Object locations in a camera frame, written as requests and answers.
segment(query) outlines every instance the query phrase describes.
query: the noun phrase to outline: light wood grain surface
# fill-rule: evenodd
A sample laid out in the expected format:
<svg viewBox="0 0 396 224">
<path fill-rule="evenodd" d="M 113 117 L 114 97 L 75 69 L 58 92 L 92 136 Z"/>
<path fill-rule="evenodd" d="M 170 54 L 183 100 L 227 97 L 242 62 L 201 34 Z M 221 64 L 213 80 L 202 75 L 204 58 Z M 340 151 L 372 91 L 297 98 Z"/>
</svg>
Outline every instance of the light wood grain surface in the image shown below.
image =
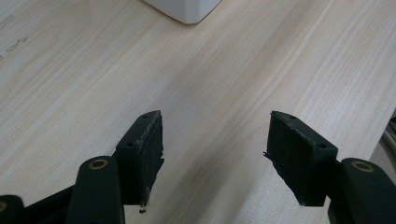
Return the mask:
<svg viewBox="0 0 396 224">
<path fill-rule="evenodd" d="M 140 0 L 0 1 L 0 194 L 34 203 L 163 112 L 127 223 L 328 223 L 262 156 L 270 112 L 369 159 L 396 106 L 396 1 L 223 0 L 183 25 Z"/>
</svg>

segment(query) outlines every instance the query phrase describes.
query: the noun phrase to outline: black 3d-printed part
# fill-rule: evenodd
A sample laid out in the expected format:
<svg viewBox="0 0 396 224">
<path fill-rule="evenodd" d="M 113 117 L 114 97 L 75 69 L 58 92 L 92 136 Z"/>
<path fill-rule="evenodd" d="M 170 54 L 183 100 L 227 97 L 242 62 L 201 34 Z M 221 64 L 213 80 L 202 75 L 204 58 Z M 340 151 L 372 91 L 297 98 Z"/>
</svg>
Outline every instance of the black 3d-printed part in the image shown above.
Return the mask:
<svg viewBox="0 0 396 224">
<path fill-rule="evenodd" d="M 123 224 L 117 162 L 108 156 L 96 157 L 79 166 L 65 224 Z"/>
<path fill-rule="evenodd" d="M 267 152 L 277 173 L 304 206 L 323 206 L 328 168 L 337 147 L 292 115 L 271 113 Z"/>
<path fill-rule="evenodd" d="M 122 202 L 149 203 L 149 194 L 163 165 L 163 120 L 161 111 L 140 116 L 117 144 L 113 157 L 120 172 Z"/>
<path fill-rule="evenodd" d="M 396 223 L 396 188 L 377 165 L 355 158 L 341 161 L 340 185 L 355 223 Z"/>
<path fill-rule="evenodd" d="M 31 223 L 64 223 L 74 186 L 27 206 L 24 214 Z"/>
<path fill-rule="evenodd" d="M 16 195 L 0 196 L 0 223 L 25 223 L 23 201 Z"/>
</svg>

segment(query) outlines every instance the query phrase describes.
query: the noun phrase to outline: white box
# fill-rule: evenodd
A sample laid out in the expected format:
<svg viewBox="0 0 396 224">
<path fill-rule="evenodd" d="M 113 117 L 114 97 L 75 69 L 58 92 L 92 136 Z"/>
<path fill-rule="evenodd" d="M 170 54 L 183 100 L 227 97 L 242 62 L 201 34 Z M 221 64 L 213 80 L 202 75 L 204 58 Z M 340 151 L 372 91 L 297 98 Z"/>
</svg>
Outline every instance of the white box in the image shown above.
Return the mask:
<svg viewBox="0 0 396 224">
<path fill-rule="evenodd" d="M 201 21 L 221 0 L 144 0 L 166 15 L 186 24 Z"/>
</svg>

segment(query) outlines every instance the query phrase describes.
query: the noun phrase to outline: metal screw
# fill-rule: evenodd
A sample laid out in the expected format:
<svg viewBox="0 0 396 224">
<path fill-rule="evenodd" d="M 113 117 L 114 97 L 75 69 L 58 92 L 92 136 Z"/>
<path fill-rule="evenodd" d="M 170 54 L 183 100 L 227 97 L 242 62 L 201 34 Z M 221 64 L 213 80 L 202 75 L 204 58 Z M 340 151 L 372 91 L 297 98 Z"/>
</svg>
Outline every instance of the metal screw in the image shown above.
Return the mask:
<svg viewBox="0 0 396 224">
<path fill-rule="evenodd" d="M 373 166 L 371 166 L 370 164 L 366 163 L 366 162 L 362 162 L 362 161 L 353 161 L 352 165 L 358 169 L 361 170 L 363 172 L 367 172 L 367 173 L 371 173 L 374 171 Z"/>
<path fill-rule="evenodd" d="M 0 202 L 0 213 L 3 212 L 7 208 L 6 202 Z"/>
<path fill-rule="evenodd" d="M 104 168 L 105 166 L 108 165 L 108 161 L 107 160 L 96 160 L 96 161 L 92 161 L 89 165 L 91 170 L 99 170 Z"/>
</svg>

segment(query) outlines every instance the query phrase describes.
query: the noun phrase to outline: wooden table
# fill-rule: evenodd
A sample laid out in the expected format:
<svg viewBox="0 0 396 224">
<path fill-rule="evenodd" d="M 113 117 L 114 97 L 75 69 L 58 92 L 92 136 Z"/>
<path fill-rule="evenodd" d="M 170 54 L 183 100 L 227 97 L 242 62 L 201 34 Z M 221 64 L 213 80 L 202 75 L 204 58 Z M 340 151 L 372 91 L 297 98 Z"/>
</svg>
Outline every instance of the wooden table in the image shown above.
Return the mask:
<svg viewBox="0 0 396 224">
<path fill-rule="evenodd" d="M 188 26 L 140 0 L 2 0 L 0 55 L 0 194 L 73 185 L 161 109 L 165 164 L 127 223 L 328 223 L 262 156 L 270 112 L 369 159 L 396 106 L 396 1 L 223 0 Z"/>
</svg>

